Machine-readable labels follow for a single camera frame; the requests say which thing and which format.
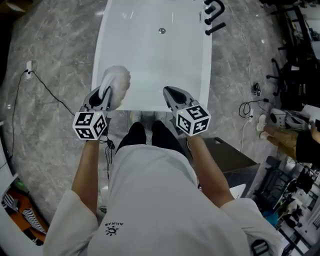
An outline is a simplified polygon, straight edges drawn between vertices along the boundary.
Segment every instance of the leg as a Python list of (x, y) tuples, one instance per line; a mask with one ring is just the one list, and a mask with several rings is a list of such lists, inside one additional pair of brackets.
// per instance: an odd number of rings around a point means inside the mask
[(275, 136), (276, 130), (275, 130), (274, 127), (266, 125), (266, 126), (263, 128), (263, 130), (264, 130), (265, 132), (267, 132), (269, 135)]
[(146, 144), (146, 142), (147, 137), (144, 126), (140, 122), (135, 122), (131, 126), (129, 133), (120, 142), (116, 153), (124, 146)]
[(277, 140), (275, 137), (272, 137), (272, 136), (268, 136), (266, 138), (269, 142), (271, 142), (273, 145), (275, 145), (276, 147), (279, 146), (279, 140)]
[(176, 137), (159, 120), (152, 125), (152, 145), (163, 149), (175, 150), (186, 156)]

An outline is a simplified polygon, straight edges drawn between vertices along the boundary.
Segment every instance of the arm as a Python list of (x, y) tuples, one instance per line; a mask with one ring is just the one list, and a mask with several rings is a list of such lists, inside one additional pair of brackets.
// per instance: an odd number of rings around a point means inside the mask
[(311, 124), (311, 129), (310, 129), (311, 136), (316, 142), (320, 144), (320, 132), (317, 130), (315, 122), (311, 121), (310, 124)]
[(98, 203), (98, 158), (99, 140), (87, 141), (71, 188), (93, 214)]
[(193, 157), (195, 173), (205, 196), (217, 207), (234, 200), (228, 182), (212, 158), (200, 135), (187, 137)]
[(87, 141), (71, 190), (67, 190), (53, 216), (43, 255), (79, 255), (98, 229), (99, 141)]

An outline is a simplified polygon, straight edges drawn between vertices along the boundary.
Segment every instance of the black cable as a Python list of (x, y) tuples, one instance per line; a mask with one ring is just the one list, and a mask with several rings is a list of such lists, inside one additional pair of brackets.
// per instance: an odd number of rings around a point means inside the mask
[(292, 159), (294, 162), (291, 162), (291, 161), (288, 161), (290, 164), (295, 164), (295, 165), (301, 165), (303, 168), (307, 168), (310, 172), (312, 172), (313, 174), (315, 174), (315, 172), (317, 172), (318, 170), (312, 170), (309, 166), (305, 165), (305, 164), (302, 164), (294, 159)]
[(250, 114), (250, 112), (251, 112), (250, 103), (254, 103), (254, 102), (258, 102), (259, 107), (260, 107), (263, 111), (265, 111), (265, 112), (268, 112), (268, 111), (266, 111), (265, 109), (263, 109), (263, 108), (260, 106), (259, 102), (266, 102), (266, 103), (270, 103), (270, 104), (273, 105), (273, 103), (270, 102), (267, 98), (260, 99), (260, 100), (252, 100), (252, 101), (248, 101), (248, 102), (243, 102), (243, 103), (240, 105), (240, 107), (239, 107), (239, 111), (238, 111), (239, 116), (242, 117), (242, 118), (244, 118), (244, 119), (253, 118), (253, 117), (254, 117), (253, 115), (248, 115), (248, 114)]
[(0, 170), (1, 170), (1, 168), (4, 167), (7, 163), (8, 163), (8, 161), (6, 161), (6, 162), (0, 167)]
[(105, 158), (106, 158), (106, 173), (107, 173), (107, 175), (108, 175), (108, 180), (109, 180), (109, 167), (108, 167), (108, 165), (109, 165), (109, 159), (108, 159), (108, 157), (107, 157), (107, 152), (106, 152), (107, 149), (109, 149), (108, 146), (104, 149), (104, 153), (105, 153)]
[(108, 147), (107, 153), (108, 153), (108, 158), (109, 158), (109, 162), (108, 162), (108, 165), (107, 165), (107, 170), (109, 172), (109, 165), (110, 165), (109, 147)]
[(16, 112), (16, 106), (17, 106), (17, 100), (18, 100), (21, 79), (22, 79), (22, 76), (24, 75), (24, 73), (26, 73), (26, 72), (28, 72), (27, 69), (25, 71), (23, 71), (23, 73), (21, 74), (20, 79), (19, 79), (19, 83), (18, 83), (18, 88), (16, 89), (16, 94), (15, 94), (13, 113), (12, 113), (12, 153), (11, 153), (11, 156), (9, 157), (9, 160), (12, 159), (12, 157), (14, 156), (14, 148), (15, 148), (15, 122), (14, 122), (14, 118), (15, 118), (15, 112)]
[(71, 115), (75, 116), (75, 114), (71, 111), (71, 109), (61, 100), (59, 100), (56, 96), (53, 95), (53, 93), (48, 89), (48, 87), (45, 85), (45, 83), (39, 78), (39, 76), (37, 76), (37, 74), (34, 71), (29, 71), (28, 74), (30, 73), (34, 73), (34, 75), (36, 76), (36, 78), (38, 78), (38, 80), (40, 81), (41, 84), (43, 84), (43, 86), (47, 89), (47, 91), (51, 94), (52, 97), (54, 97), (58, 102), (60, 102), (62, 105), (64, 105), (64, 107), (71, 113)]
[(258, 106), (259, 106), (260, 109), (262, 109), (263, 111), (265, 111), (265, 112), (268, 113), (268, 111), (266, 111), (264, 108), (262, 108), (262, 107), (260, 106), (260, 102), (258, 102)]
[(111, 164), (112, 164), (112, 162), (113, 162), (113, 159), (112, 159), (112, 148), (110, 149), (110, 151), (111, 151)]

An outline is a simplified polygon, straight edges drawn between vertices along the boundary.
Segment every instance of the wall outlet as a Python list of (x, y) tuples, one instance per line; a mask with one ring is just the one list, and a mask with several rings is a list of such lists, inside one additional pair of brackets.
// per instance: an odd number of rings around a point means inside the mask
[(32, 60), (27, 61), (25, 64), (25, 69), (28, 70), (28, 72), (25, 72), (25, 78), (27, 81), (30, 81), (32, 78)]
[(251, 110), (250, 110), (249, 122), (252, 122), (253, 116), (254, 116), (254, 109), (251, 108)]

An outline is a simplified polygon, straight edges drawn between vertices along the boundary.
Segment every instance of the power cable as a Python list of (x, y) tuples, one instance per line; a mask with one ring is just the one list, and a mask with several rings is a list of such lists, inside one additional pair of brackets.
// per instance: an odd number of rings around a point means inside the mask
[(75, 114), (71, 111), (71, 109), (61, 100), (59, 100), (56, 96), (53, 95), (53, 93), (48, 89), (48, 87), (46, 86), (46, 84), (39, 78), (39, 76), (34, 72), (34, 71), (28, 71), (28, 69), (26, 69), (25, 71), (23, 71), (23, 73), (20, 76), (19, 79), (19, 83), (18, 83), (18, 87), (16, 90), (16, 94), (15, 94), (15, 100), (14, 100), (14, 106), (13, 106), (13, 113), (12, 113), (12, 152), (11, 152), (11, 156), (9, 157), (8, 161), (10, 161), (13, 156), (14, 156), (14, 149), (15, 149), (15, 122), (14, 122), (14, 118), (15, 118), (15, 112), (16, 112), (16, 107), (17, 107), (17, 101), (18, 101), (18, 95), (19, 95), (19, 88), (20, 88), (20, 84), (21, 84), (21, 80), (22, 80), (22, 76), (24, 75), (24, 73), (28, 72), (28, 74), (30, 73), (34, 73), (34, 75), (36, 76), (36, 78), (38, 78), (38, 80), (43, 84), (43, 86), (47, 89), (47, 91), (52, 95), (53, 98), (55, 98), (58, 102), (60, 102), (61, 104), (63, 104), (63, 106), (71, 113), (71, 115), (75, 116)]
[(241, 149), (240, 152), (242, 152), (242, 149), (244, 147), (244, 138), (245, 138), (245, 127), (247, 125), (247, 123), (249, 123), (250, 120), (246, 121), (246, 123), (244, 124), (244, 126), (242, 127), (242, 139), (241, 139)]
[(251, 101), (248, 101), (248, 102), (243, 102), (239, 107), (239, 111), (238, 111), (239, 116), (244, 118), (244, 119), (253, 118), (253, 115), (248, 115), (248, 114), (250, 114), (250, 112), (251, 112), (252, 103), (255, 103), (255, 102), (257, 102), (259, 107), (265, 112), (267, 112), (267, 111), (260, 106), (260, 104), (259, 104), (260, 102), (270, 103), (270, 104), (273, 105), (273, 103), (270, 102), (267, 98), (259, 99), (259, 100), (251, 100)]
[[(248, 76), (249, 76), (249, 79), (250, 79), (250, 87), (253, 86), (253, 82), (252, 82), (252, 78), (251, 78), (251, 63), (252, 63), (252, 56), (251, 56), (251, 51), (250, 51), (250, 48), (247, 44), (247, 40), (246, 40), (246, 36), (243, 32), (243, 28), (245, 27), (245, 24), (244, 23), (240, 23), (239, 21), (237, 21), (236, 17), (235, 17), (235, 14), (234, 14), (234, 10), (231, 8), (228, 0), (225, 0), (226, 1), (226, 5), (229, 7), (230, 11), (231, 11), (231, 14), (232, 14), (232, 17), (234, 19), (234, 22), (240, 27), (240, 31), (241, 31), (241, 35), (242, 35), (242, 38), (243, 38), (243, 41), (244, 41), (244, 44), (245, 44), (245, 47), (248, 51), (248, 54), (249, 54), (249, 59), (250, 59), (250, 62), (249, 62), (249, 66), (248, 66)], [(251, 103), (250, 106), (250, 110), (248, 112), (248, 114), (250, 113), (251, 109), (252, 109), (252, 103), (253, 101), (249, 101), (249, 103)], [(243, 146), (244, 146), (244, 137), (245, 137), (245, 127), (247, 125), (247, 123), (249, 122), (249, 120), (244, 124), (244, 126), (242, 127), (242, 132), (243, 132), (243, 135), (242, 135), (242, 140), (241, 140), (241, 150), (240, 152), (242, 151), (243, 149)]]
[(53, 95), (53, 93), (48, 89), (48, 87), (45, 85), (45, 83), (39, 78), (39, 76), (37, 76), (37, 74), (34, 71), (29, 71), (28, 74), (30, 74), (30, 73), (34, 73), (36, 78), (38, 78), (40, 83), (43, 84), (43, 86), (47, 89), (47, 91), (51, 94), (51, 96), (54, 97), (58, 102), (60, 102), (70, 112), (71, 115), (75, 116), (75, 114), (71, 111), (71, 109), (64, 102), (62, 102), (60, 99), (58, 99), (56, 96)]
[(107, 138), (108, 146), (104, 149), (104, 153), (105, 153), (105, 157), (106, 157), (106, 172), (107, 172), (107, 177), (109, 180), (109, 167), (110, 167), (110, 165), (112, 165), (112, 162), (113, 162), (112, 149), (115, 148), (115, 144), (108, 137), (106, 137), (106, 138)]

